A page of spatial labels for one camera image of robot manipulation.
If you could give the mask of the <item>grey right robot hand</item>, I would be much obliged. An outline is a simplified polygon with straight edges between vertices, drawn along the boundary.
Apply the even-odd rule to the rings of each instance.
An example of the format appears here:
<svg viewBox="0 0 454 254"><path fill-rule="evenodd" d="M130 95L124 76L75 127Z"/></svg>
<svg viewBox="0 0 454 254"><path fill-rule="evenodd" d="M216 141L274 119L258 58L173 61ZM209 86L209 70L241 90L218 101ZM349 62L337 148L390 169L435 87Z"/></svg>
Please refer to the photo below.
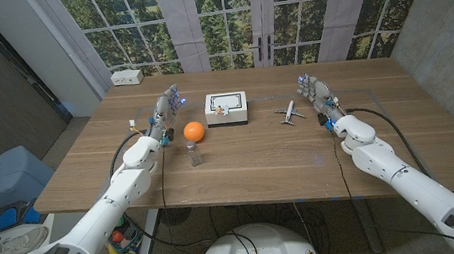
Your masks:
<svg viewBox="0 0 454 254"><path fill-rule="evenodd" d="M318 113L319 124L328 130L333 130L336 121L346 116L338 97L317 77L307 74L298 77L298 93L313 104L314 110Z"/></svg>

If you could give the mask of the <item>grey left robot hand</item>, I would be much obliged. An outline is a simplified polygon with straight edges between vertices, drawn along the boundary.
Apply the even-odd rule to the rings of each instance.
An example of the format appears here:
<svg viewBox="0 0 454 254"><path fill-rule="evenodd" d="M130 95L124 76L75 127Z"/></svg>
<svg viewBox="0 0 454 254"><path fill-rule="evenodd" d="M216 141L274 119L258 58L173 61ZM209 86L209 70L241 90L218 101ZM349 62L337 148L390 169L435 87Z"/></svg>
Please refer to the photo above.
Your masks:
<svg viewBox="0 0 454 254"><path fill-rule="evenodd" d="M185 98L180 98L177 86L173 84L157 100L153 115L149 118L150 127L145 135L154 138L163 146L173 140L173 125L178 109L185 104Z"/></svg>

